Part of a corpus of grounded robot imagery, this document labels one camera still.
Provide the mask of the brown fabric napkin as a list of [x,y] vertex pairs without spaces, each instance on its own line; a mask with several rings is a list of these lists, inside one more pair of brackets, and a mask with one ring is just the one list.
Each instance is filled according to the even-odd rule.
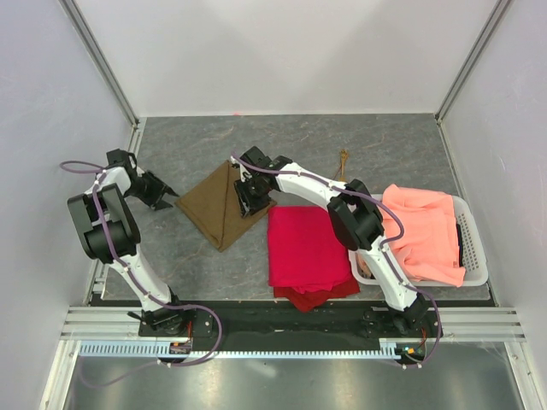
[[234,188],[236,180],[239,180],[239,170],[230,161],[224,161],[175,202],[219,252],[232,246],[277,204],[270,199],[264,209],[242,217]]

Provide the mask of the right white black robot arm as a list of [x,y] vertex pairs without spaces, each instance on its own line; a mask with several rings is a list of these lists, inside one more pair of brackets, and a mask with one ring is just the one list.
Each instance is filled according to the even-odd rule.
[[243,217],[269,204],[273,190],[323,208],[338,241],[360,256],[378,281],[393,330],[407,337],[421,328],[427,312],[425,297],[410,283],[389,246],[403,236],[404,228],[400,226],[395,237],[386,236],[382,214],[392,211],[373,198],[363,182],[322,177],[285,156],[272,159],[256,146],[241,156],[232,154],[230,162],[240,173],[234,188]]

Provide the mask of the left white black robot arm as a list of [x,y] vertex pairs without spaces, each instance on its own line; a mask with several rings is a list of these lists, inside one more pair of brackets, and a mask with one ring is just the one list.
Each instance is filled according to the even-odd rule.
[[184,337],[191,334],[193,314],[153,271],[141,250],[141,234],[128,197],[154,211],[171,208],[164,196],[177,193],[153,172],[142,169],[135,154],[114,149],[100,167],[86,161],[64,161],[71,173],[92,173],[92,187],[68,199],[68,211],[86,255],[120,274],[137,295],[140,313],[129,316],[140,322],[139,334]]

